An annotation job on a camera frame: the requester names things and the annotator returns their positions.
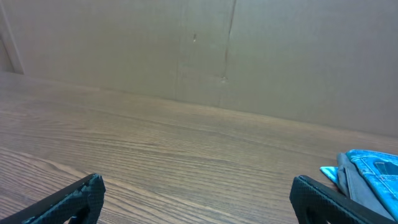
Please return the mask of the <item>grey trousers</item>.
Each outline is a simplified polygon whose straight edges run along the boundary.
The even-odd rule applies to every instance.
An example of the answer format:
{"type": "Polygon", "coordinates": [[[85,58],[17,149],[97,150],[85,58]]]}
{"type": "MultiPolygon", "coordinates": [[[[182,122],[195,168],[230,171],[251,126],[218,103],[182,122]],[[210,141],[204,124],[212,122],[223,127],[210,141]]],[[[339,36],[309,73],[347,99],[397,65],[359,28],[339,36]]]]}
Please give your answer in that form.
{"type": "Polygon", "coordinates": [[[337,162],[337,186],[343,194],[360,205],[394,221],[394,218],[375,196],[370,186],[361,177],[356,166],[349,160],[347,155],[339,153],[337,155],[337,162]]]}

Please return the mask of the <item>light blue garment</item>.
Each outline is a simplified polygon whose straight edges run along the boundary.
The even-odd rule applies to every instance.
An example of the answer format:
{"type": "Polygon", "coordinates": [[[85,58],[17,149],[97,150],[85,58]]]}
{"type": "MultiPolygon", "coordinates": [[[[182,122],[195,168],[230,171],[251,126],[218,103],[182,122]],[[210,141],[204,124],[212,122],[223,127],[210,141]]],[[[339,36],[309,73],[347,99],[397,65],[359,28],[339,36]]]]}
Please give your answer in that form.
{"type": "Polygon", "coordinates": [[[335,185],[338,185],[338,168],[332,166],[323,166],[320,168],[320,171],[335,185]]]}

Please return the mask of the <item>light blue denim jeans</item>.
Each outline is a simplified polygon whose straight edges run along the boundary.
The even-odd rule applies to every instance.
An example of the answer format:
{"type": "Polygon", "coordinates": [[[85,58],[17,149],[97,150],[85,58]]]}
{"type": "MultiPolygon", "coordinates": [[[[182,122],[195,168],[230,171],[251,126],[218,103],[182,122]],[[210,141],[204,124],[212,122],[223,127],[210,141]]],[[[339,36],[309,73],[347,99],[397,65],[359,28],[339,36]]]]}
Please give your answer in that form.
{"type": "Polygon", "coordinates": [[[357,149],[348,151],[346,155],[397,221],[397,155],[357,149]]]}

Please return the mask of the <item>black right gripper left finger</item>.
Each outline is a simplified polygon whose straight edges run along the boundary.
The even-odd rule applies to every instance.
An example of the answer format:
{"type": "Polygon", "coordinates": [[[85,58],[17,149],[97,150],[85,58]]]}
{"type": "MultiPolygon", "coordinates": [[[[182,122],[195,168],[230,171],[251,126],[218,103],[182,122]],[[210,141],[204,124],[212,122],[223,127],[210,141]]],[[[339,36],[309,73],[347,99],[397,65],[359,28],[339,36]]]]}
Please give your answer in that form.
{"type": "Polygon", "coordinates": [[[96,224],[106,188],[90,174],[41,201],[1,220],[1,224],[96,224]]]}

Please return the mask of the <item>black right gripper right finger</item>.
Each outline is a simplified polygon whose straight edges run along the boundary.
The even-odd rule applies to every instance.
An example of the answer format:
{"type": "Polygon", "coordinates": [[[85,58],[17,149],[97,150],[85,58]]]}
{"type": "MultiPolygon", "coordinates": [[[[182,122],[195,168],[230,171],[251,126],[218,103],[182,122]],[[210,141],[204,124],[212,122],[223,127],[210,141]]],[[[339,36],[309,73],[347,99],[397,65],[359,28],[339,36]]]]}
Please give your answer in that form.
{"type": "Polygon", "coordinates": [[[296,176],[289,196],[300,224],[396,224],[306,176],[296,176]]]}

